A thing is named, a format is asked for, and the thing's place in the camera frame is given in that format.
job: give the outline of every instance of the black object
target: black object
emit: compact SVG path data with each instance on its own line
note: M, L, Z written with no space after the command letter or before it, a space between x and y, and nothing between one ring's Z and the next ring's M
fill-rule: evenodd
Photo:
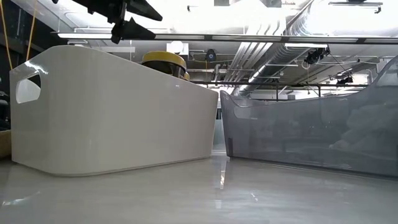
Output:
M308 56L306 59L304 59L304 62L306 62L309 65L312 65L314 63L319 62L322 60L325 56L330 54L330 49L329 47L326 48L317 48L313 51L308 52Z
M213 49L209 49L206 53L206 61L214 62L217 59L216 52Z
M0 131L10 130L11 125L7 121L0 119Z
M112 29L112 42L118 44L124 39L154 39L156 35L137 24L133 18L125 21L126 11L161 21L163 17L146 0L74 0L87 7L88 13L97 12L115 23Z
M0 93L0 100L7 102L6 104L0 103L0 128L10 129L10 97Z
M338 80L336 84L345 85L347 83L353 83L353 82L354 82L353 77L347 77L347 78L344 78L342 80Z

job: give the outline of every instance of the metal rail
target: metal rail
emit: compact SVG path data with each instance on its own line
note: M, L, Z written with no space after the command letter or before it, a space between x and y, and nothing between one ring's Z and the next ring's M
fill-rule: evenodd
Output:
M63 39L73 40L110 40L111 34L99 33L61 33L53 32ZM300 37L276 35L216 35L216 34L157 34L155 39L141 40L181 40L213 42L267 42L297 44L362 44L362 45L398 45L397 37Z
M367 87L368 85L344 85L344 84L316 84L316 83L254 83L254 82L206 82L191 81L194 84L201 85L258 85L258 86L290 86L290 87Z

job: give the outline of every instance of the yellow cable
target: yellow cable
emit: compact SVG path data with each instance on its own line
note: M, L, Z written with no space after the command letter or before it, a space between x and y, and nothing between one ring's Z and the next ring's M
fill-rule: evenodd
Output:
M31 43L32 43L33 29L34 29L34 27L35 27L36 5L37 5L37 0L35 1L34 11L33 11L32 27L30 28L30 37L29 37L29 43L28 43L28 46L27 46L27 53L26 53L26 60L27 60L27 61L29 60L30 45L31 45Z
M4 10L2 8L2 0L0 0L0 8L1 8L2 27L4 29L4 38L6 40L6 49L7 49L7 55L8 55L8 62L10 63L10 68L12 70L12 62L11 62L10 50L9 50L9 47L8 47L8 36L7 36L7 29L6 29L6 21L4 20Z

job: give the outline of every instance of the black cable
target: black cable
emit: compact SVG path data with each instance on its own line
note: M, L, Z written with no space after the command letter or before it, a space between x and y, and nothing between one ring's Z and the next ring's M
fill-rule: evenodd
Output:
M340 67L344 70L344 72L347 72L347 70L340 64L340 62L337 61L337 59L335 58L335 56L333 56L333 55L331 54L330 50L329 50L329 54L330 54L331 57L333 57L333 59L335 59L335 61L337 62L337 64L340 65Z

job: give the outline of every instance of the glossy floor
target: glossy floor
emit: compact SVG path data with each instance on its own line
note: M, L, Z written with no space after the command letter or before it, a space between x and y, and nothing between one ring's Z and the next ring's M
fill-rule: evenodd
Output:
M7 224L397 223L398 182L226 156L79 178L1 161L0 205Z

